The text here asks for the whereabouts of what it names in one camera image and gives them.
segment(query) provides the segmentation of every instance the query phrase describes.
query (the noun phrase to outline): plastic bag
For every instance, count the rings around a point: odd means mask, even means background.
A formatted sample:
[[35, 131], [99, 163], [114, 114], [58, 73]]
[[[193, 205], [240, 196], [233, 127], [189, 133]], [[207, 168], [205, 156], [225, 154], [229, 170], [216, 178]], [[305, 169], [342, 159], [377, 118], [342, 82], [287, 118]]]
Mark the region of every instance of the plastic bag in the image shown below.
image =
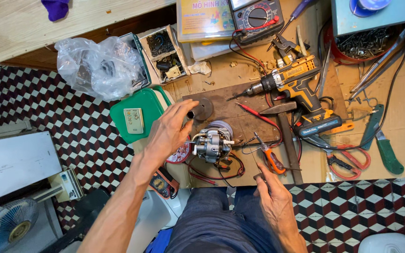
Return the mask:
[[84, 38], [64, 39], [54, 48], [62, 78], [72, 89], [95, 98], [119, 100], [139, 89], [145, 79], [138, 51], [118, 37], [99, 44]]

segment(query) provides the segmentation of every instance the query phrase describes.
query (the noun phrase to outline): purple cloth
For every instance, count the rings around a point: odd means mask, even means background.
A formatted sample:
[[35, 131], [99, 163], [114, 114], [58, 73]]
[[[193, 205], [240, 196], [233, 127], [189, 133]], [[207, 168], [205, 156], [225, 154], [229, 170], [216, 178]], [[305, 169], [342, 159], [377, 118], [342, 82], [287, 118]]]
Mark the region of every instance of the purple cloth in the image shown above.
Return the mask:
[[50, 21], [56, 21], [65, 17], [68, 12], [70, 0], [41, 0], [43, 6], [48, 10]]

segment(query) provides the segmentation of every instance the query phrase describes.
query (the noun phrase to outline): remote control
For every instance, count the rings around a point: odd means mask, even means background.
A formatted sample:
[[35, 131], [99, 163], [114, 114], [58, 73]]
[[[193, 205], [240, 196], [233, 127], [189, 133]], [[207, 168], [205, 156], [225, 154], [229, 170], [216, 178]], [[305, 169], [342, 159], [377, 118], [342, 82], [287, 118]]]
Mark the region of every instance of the remote control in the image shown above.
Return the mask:
[[127, 132], [130, 134], [143, 134], [143, 115], [141, 108], [124, 109]]

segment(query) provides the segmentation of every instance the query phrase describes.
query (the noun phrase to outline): drill bit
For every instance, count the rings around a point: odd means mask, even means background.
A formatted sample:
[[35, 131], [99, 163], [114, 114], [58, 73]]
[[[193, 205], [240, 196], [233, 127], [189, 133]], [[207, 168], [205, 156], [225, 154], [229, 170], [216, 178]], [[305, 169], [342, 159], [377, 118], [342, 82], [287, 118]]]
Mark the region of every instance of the drill bit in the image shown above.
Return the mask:
[[242, 92], [242, 93], [240, 93], [240, 94], [235, 94], [232, 98], [228, 98], [227, 101], [236, 99], [236, 98], [241, 97], [241, 96], [246, 95], [246, 94], [248, 94], [248, 91], [247, 91], [247, 90], [245, 90], [244, 92]]

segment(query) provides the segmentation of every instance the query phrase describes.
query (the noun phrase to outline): green knife handle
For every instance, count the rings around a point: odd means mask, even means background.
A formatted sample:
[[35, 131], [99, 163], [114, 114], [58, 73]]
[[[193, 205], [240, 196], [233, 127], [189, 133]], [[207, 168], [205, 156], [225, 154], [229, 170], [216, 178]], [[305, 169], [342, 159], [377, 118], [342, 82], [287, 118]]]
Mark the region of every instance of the green knife handle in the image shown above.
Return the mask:
[[401, 174], [404, 172], [404, 166], [402, 166], [396, 158], [395, 152], [393, 152], [393, 148], [391, 148], [390, 140], [380, 140], [377, 141], [377, 143], [385, 168], [393, 174]]

